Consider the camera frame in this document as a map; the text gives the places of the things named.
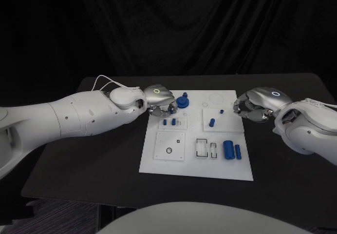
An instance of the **gray floor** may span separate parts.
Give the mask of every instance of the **gray floor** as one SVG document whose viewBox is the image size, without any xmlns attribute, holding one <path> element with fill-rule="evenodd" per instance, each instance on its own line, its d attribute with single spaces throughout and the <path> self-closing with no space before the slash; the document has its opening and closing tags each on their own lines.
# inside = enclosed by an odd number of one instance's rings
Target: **gray floor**
<svg viewBox="0 0 337 234">
<path fill-rule="evenodd" d="M 14 220 L 0 234 L 94 234 L 96 205 L 38 199 L 28 203 L 34 217 Z M 299 226 L 313 234 L 337 234 L 335 231 Z"/>
</svg>

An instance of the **black backdrop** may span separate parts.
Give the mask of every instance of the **black backdrop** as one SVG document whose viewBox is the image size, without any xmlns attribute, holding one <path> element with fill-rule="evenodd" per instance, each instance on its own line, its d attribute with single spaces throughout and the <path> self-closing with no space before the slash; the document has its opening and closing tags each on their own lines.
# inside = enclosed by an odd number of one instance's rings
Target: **black backdrop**
<svg viewBox="0 0 337 234">
<path fill-rule="evenodd" d="M 99 74 L 312 72 L 337 97 L 335 12 L 331 0 L 9 1 L 0 7 L 0 106 L 53 101 Z M 0 181 L 5 206 L 27 201 L 20 187 L 37 157 Z"/>
</svg>

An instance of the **table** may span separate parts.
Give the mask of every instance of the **table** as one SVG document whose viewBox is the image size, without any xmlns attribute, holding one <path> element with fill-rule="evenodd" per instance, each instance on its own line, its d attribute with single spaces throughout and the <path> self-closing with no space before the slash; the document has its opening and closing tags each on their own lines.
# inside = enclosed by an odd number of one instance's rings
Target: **table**
<svg viewBox="0 0 337 234">
<path fill-rule="evenodd" d="M 97 87 L 106 83 L 99 78 Z M 315 74 L 263 74 L 177 77 L 113 77 L 142 89 L 162 84 L 171 90 L 236 90 L 266 86 L 292 100 L 333 99 Z M 92 88 L 81 80 L 77 92 Z M 273 121 L 243 119 L 253 182 L 138 173 L 148 113 L 133 122 L 89 137 L 47 144 L 21 194 L 130 208 L 194 201 L 254 211 L 285 222 L 337 228 L 337 166 L 318 155 L 300 155 L 272 133 Z"/>
</svg>

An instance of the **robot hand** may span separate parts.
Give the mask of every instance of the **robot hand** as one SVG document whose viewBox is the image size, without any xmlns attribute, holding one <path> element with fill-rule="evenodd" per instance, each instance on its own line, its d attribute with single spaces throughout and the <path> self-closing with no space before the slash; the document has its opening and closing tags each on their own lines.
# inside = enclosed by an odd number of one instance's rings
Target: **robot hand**
<svg viewBox="0 0 337 234">
<path fill-rule="evenodd" d="M 40 145 L 100 134 L 132 122 L 146 108 L 153 116 L 175 113 L 174 96 L 164 86 L 141 91 L 116 84 L 120 87 L 110 92 L 87 91 L 50 103 L 0 107 L 0 179 Z"/>
<path fill-rule="evenodd" d="M 249 111 L 238 109 L 244 102 Z M 287 147 L 300 154 L 318 153 L 337 165 L 337 107 L 306 98 L 292 102 L 285 93 L 273 88 L 254 88 L 237 98 L 233 112 L 254 122 L 274 117 L 273 133 L 280 135 Z"/>
<path fill-rule="evenodd" d="M 238 109 L 244 103 L 249 111 Z M 277 116 L 280 109 L 292 103 L 292 100 L 279 90 L 273 88 L 254 88 L 244 92 L 233 103 L 233 112 L 253 122 L 266 122 L 269 117 Z"/>
</svg>

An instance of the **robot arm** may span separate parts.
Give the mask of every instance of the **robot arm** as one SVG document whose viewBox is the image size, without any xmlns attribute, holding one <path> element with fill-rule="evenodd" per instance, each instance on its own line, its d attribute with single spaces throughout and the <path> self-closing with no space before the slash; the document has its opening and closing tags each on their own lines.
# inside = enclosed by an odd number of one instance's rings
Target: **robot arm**
<svg viewBox="0 0 337 234">
<path fill-rule="evenodd" d="M 249 111 L 240 111 L 241 102 Z M 292 102 L 279 90 L 263 87 L 251 89 L 237 98 L 233 110 L 254 122 L 264 122 L 273 116 L 273 132 L 280 135 L 287 147 L 305 155 L 319 154 L 337 165 L 337 112 L 323 105 L 328 104 L 309 98 Z"/>
<path fill-rule="evenodd" d="M 50 103 L 0 107 L 0 178 L 40 145 L 100 134 L 132 122 L 146 108 L 153 116 L 175 113 L 174 96 L 161 85 L 143 91 L 123 86 L 110 92 L 80 92 Z"/>
</svg>

